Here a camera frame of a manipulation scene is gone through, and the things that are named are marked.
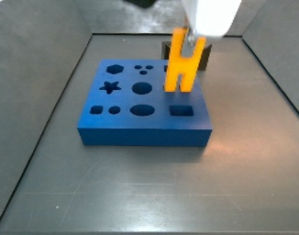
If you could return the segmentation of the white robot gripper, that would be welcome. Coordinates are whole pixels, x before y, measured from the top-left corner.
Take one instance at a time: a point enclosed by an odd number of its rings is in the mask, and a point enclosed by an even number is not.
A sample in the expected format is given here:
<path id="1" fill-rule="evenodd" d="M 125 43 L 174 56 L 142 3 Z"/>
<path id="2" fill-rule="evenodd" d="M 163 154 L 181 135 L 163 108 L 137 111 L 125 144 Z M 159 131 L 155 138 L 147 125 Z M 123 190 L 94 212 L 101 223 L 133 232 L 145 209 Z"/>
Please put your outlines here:
<path id="1" fill-rule="evenodd" d="M 195 38 L 222 38 L 229 32 L 242 0 L 182 0 L 189 29 L 185 55 L 195 50 Z"/>

